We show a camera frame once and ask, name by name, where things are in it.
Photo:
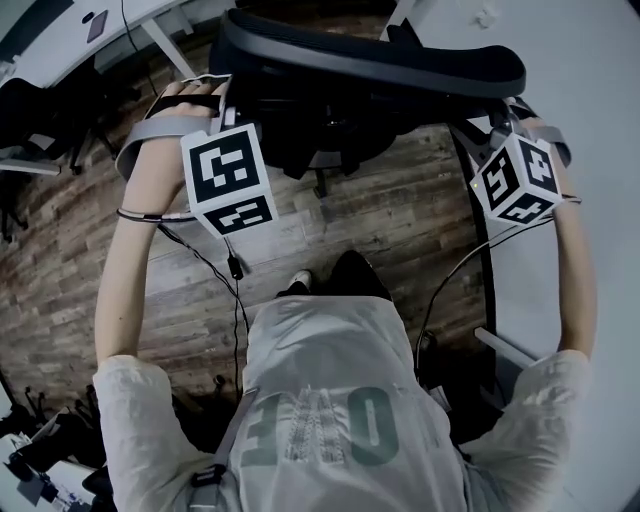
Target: shirt sleeve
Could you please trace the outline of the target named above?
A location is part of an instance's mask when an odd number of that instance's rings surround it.
[[[494,428],[460,447],[473,466],[489,473],[509,509],[549,510],[562,485],[589,377],[587,357],[575,350],[537,362],[520,374]]]
[[[191,475],[207,467],[211,455],[182,432],[167,374],[135,357],[114,356],[93,382],[117,509],[186,509]]]

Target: white cube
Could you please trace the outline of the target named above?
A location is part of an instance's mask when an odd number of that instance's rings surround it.
[[[471,180],[490,219],[528,225],[563,201],[550,146],[510,134]]]
[[[278,219],[253,124],[180,140],[191,212],[216,238]]]

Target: wooden floor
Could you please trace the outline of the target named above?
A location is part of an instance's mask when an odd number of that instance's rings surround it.
[[[360,14],[307,24],[376,37],[384,21]],[[183,44],[188,59],[206,70],[208,44],[202,39]],[[161,88],[173,78],[171,68],[161,56],[151,62]],[[144,97],[122,107],[123,117],[110,133],[116,141],[153,99],[145,81],[134,85]],[[280,221],[230,237],[250,269],[240,282],[250,319],[295,271],[310,268],[326,276],[337,257],[354,248],[390,289],[413,341],[431,294],[477,243],[445,127],[399,137],[349,178],[330,175],[324,204],[313,193],[312,174],[295,181],[270,169],[269,178]],[[19,211],[30,228],[14,231],[17,240],[0,246],[0,370],[19,400],[31,386],[46,393],[50,407],[71,404],[91,382],[96,294],[123,189],[113,162],[94,143],[81,176],[65,168],[58,177],[38,177],[21,198]],[[178,231],[228,274],[223,242],[197,223]],[[167,370],[176,387],[193,394],[212,391],[214,375],[233,375],[233,310],[234,301],[209,269],[158,233],[149,262],[140,357]],[[441,341],[474,350],[471,331],[483,322],[482,278],[474,261],[439,296],[430,328]],[[244,364],[244,329],[240,340]]]

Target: white t-shirt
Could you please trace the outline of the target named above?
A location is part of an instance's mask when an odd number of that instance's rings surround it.
[[[561,484],[588,369],[583,354],[564,351],[525,370],[495,428],[461,447],[472,457],[465,463],[445,412],[415,381],[391,302],[276,299],[251,328],[243,381],[258,395],[216,510],[545,510]],[[182,433],[167,375],[116,356],[94,383],[118,510],[188,510],[191,476],[212,456]]]

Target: black and white pattern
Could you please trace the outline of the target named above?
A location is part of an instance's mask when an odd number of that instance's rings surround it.
[[[530,224],[542,216],[553,203],[531,194],[523,194],[498,217],[520,224]]]
[[[489,208],[492,211],[518,190],[518,176],[506,148],[502,148],[482,170],[482,180],[487,191]]]
[[[198,203],[260,183],[246,131],[191,148],[189,158]]]
[[[519,142],[522,158],[529,176],[529,183],[557,194],[558,187],[553,177],[549,153],[522,139],[519,139]]]
[[[223,236],[273,220],[264,196],[225,206],[204,216]]]

